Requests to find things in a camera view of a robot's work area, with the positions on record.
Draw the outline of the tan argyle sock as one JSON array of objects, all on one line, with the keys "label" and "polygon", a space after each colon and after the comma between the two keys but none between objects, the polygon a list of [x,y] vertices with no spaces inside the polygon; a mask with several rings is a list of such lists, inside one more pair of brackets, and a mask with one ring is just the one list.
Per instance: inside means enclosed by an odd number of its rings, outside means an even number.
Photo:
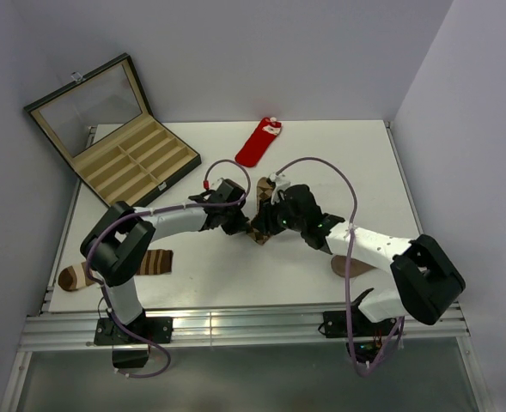
[{"label": "tan argyle sock", "polygon": [[[262,177],[258,180],[256,185],[256,212],[259,213],[261,204],[268,200],[271,200],[273,193],[273,185],[270,183],[267,177]],[[251,221],[247,222],[246,234],[256,244],[264,245],[269,239],[269,235],[264,235],[254,228]]]}]

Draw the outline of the red christmas sock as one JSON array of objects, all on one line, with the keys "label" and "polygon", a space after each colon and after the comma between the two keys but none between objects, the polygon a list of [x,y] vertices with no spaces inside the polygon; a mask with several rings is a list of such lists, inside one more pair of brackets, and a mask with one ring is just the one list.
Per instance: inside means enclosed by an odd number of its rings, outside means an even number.
[{"label": "red christmas sock", "polygon": [[282,123],[276,118],[262,118],[236,154],[235,162],[243,167],[256,167],[281,130]]}]

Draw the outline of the black compartment display box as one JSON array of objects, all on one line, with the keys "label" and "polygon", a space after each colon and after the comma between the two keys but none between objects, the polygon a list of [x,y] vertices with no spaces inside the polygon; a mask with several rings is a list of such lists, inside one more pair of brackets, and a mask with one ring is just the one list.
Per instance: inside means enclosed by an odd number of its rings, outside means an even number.
[{"label": "black compartment display box", "polygon": [[147,206],[202,163],[155,118],[123,53],[24,108],[76,176],[104,204]]}]

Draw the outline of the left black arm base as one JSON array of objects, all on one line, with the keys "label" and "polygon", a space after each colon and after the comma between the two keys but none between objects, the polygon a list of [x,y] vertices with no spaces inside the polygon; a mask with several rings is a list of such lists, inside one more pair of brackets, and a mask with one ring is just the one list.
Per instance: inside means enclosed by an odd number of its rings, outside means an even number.
[{"label": "left black arm base", "polygon": [[[143,315],[126,328],[149,341],[164,344],[171,341],[172,322],[173,319],[170,317],[148,318]],[[93,343],[99,347],[113,347],[112,364],[117,368],[138,369],[144,367],[149,360],[150,348],[116,349],[118,346],[143,344],[143,342],[122,331],[109,317],[100,318],[97,321]]]}]

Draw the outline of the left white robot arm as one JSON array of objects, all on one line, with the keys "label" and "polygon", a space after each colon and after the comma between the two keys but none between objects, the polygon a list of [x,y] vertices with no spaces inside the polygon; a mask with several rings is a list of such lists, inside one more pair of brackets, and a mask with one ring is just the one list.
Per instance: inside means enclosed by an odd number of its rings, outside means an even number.
[{"label": "left white robot arm", "polygon": [[85,270],[99,274],[93,280],[111,310],[114,333],[124,342],[136,342],[145,332],[146,315],[137,297],[134,276],[149,245],[180,233],[221,227],[233,234],[244,229],[241,212],[249,190],[231,179],[216,189],[190,196],[182,204],[152,209],[132,207],[124,201],[110,206],[81,244]]}]

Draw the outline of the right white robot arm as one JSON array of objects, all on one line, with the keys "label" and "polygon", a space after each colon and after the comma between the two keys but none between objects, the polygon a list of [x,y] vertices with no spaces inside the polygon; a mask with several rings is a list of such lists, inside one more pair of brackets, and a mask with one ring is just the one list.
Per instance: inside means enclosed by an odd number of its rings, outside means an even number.
[{"label": "right white robot arm", "polygon": [[352,303],[351,328],[369,334],[383,320],[410,315],[435,324],[464,291],[466,283],[437,241],[426,234],[404,239],[352,227],[344,218],[322,212],[307,185],[266,179],[258,192],[255,233],[269,238],[298,232],[314,250],[350,254],[392,276],[391,288],[369,286]]}]

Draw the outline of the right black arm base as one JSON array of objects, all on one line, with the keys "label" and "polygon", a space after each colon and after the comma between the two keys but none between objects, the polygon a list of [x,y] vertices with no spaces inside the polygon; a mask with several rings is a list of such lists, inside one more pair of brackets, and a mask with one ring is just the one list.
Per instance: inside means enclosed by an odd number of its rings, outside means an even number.
[{"label": "right black arm base", "polygon": [[[355,342],[354,348],[357,360],[366,364],[375,360],[382,344],[383,337],[387,336],[396,323],[395,318],[372,323],[359,310],[359,304],[373,291],[369,288],[362,292],[351,302],[351,324],[354,338],[368,338],[365,342]],[[322,313],[323,322],[318,327],[318,332],[325,338],[347,338],[346,310],[325,311]]]}]

